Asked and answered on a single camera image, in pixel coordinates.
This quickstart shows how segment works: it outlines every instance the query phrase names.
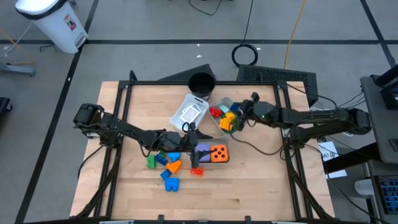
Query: black cup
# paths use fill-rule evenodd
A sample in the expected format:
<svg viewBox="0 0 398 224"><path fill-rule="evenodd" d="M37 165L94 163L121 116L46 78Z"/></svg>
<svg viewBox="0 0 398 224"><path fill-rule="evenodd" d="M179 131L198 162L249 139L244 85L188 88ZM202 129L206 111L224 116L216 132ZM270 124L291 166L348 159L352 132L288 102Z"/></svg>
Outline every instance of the black cup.
<svg viewBox="0 0 398 224"><path fill-rule="evenodd" d="M196 73L189 78L188 87L192 95L208 101L216 86L216 80L210 74L200 72Z"/></svg>

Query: green toy block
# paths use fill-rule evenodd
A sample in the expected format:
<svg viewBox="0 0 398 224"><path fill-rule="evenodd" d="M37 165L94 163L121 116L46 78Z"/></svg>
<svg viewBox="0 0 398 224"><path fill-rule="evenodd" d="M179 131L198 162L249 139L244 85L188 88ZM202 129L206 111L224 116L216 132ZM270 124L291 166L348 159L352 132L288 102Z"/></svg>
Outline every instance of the green toy block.
<svg viewBox="0 0 398 224"><path fill-rule="evenodd" d="M147 158L147 167L150 169L156 168L155 155L149 155Z"/></svg>
<svg viewBox="0 0 398 224"><path fill-rule="evenodd" d="M164 151L160 151L158 153L158 155L162 156L163 158L166 158L166 156L167 156L166 152L164 152Z"/></svg>

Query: paper sheet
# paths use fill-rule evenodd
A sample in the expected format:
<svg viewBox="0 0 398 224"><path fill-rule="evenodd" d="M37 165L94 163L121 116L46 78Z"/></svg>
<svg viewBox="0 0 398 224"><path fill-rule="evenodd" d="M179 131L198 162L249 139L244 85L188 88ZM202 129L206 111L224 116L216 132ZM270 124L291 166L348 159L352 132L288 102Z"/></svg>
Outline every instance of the paper sheet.
<svg viewBox="0 0 398 224"><path fill-rule="evenodd" d="M333 158L338 157L337 150L336 150L336 147L333 144L333 142L321 142L321 143L318 143L318 148L322 152L324 161L328 161L329 159L333 159ZM347 173L346 173L345 170L340 170L340 171L332 172L332 173L329 174L329 177L331 179L337 178L337 177L345 177L345 176L347 176Z"/></svg>

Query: wooden table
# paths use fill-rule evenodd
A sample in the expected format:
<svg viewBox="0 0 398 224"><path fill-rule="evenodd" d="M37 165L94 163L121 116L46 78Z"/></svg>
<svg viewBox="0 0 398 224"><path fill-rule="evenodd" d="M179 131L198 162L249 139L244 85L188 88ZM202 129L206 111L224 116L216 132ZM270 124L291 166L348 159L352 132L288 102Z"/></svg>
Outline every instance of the wooden table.
<svg viewBox="0 0 398 224"><path fill-rule="evenodd" d="M302 82L290 84L304 91ZM110 113L117 86L118 82L104 82L99 93L98 104ZM243 101L250 99L254 91L259 94L260 100L275 104L273 88L264 85L216 86L209 103L224 96ZM169 118L189 92L187 86L134 85L127 121L142 129L166 128L173 131L175 129ZM289 88L289 96L292 108L308 110L303 93ZM222 135L209 114L206 114L199 130L214 137ZM249 141L266 152L273 152L282 145L280 130L261 124L253 128L246 126L235 137ZM264 156L246 144L230 140L229 164L203 166L204 177L190 174L189 156L182 154L183 165L175 175L180 178L180 190L166 192L164 181L160 178L165 168L158 164L156 169L148 169L138 143L124 138L112 219L155 220L163 214L166 220L243 220L245 215L250 215L253 220L295 220L285 161L279 158L279 154ZM88 140L85 157L98 148L98 143L98 139ZM308 143L317 147L316 140ZM308 189L326 212L334 216L319 152L309 147L301 152ZM97 190L104 155L105 150L102 150L82 169L71 215L80 212ZM305 217L302 194L299 188L297 191L301 216ZM105 214L107 201L108 192L104 194L102 215Z"/></svg>

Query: yellow cable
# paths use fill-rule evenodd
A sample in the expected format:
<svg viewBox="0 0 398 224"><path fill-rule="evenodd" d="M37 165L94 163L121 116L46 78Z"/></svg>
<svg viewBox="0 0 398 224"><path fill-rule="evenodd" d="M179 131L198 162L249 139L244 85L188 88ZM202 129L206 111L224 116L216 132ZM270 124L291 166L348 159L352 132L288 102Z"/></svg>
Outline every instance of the yellow cable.
<svg viewBox="0 0 398 224"><path fill-rule="evenodd" d="M5 36L7 40L9 40L12 44L14 44L17 48L19 48L19 50L21 50L22 53L24 53L24 55L27 56L27 57L29 57L29 59L31 60L31 62L19 62L18 64L24 64L24 65L27 65L28 63L29 63L29 64L34 64L35 60L34 60L34 58L30 55L30 53L28 53L28 51L26 51L26 50L25 50L23 47L21 47L20 45L17 45L17 44L12 40L12 38L9 37L3 30L0 30L0 33L2 33L3 36Z"/></svg>
<svg viewBox="0 0 398 224"><path fill-rule="evenodd" d="M290 45L291 45L291 43L292 43L292 39L293 39L294 33L296 32L297 25L299 24L301 15L303 14L304 7L305 7L305 3L306 3L306 2L307 2L307 0L303 0L303 4L301 5L301 10L300 10L300 13L298 14L298 18L297 18L297 21L296 21L296 25L294 25L294 29L293 29L292 35L290 36L289 43L287 44L286 54L285 54L284 69L286 69L286 63L287 63L287 58L289 57Z"/></svg>

